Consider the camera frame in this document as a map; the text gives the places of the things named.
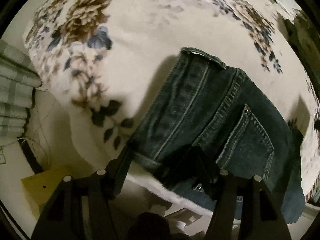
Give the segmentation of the white floral bed blanket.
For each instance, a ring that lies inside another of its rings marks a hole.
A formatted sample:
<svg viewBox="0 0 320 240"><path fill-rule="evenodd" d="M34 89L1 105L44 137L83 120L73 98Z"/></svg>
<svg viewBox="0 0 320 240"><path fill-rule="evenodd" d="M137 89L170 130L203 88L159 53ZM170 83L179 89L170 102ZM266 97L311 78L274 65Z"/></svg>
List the white floral bed blanket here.
<svg viewBox="0 0 320 240"><path fill-rule="evenodd" d="M93 167L118 155L89 109L122 102L116 115L145 113L182 47L243 69L304 135L302 189L319 180L319 110L306 70L271 0L47 0L28 23L24 45L44 85L69 114L78 154Z"/></svg>

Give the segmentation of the dark blue denim pants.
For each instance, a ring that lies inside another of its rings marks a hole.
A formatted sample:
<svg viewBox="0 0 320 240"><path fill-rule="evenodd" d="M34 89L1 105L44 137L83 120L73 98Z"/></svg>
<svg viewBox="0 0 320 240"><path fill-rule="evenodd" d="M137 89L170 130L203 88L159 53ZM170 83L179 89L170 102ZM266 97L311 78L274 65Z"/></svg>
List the dark blue denim pants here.
<svg viewBox="0 0 320 240"><path fill-rule="evenodd" d="M128 146L165 188L210 211L203 188L214 171L259 175L291 224L305 206L302 141L243 70L183 48Z"/></svg>

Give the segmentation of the green plaid folded cloth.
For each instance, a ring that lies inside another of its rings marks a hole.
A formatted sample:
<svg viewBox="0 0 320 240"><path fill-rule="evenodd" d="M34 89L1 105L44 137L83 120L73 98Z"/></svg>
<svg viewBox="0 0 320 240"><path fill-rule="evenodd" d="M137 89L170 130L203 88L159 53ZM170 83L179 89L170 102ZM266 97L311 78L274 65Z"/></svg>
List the green plaid folded cloth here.
<svg viewBox="0 0 320 240"><path fill-rule="evenodd" d="M41 80L27 55L1 41L1 137L17 138L25 133L34 107L35 89Z"/></svg>

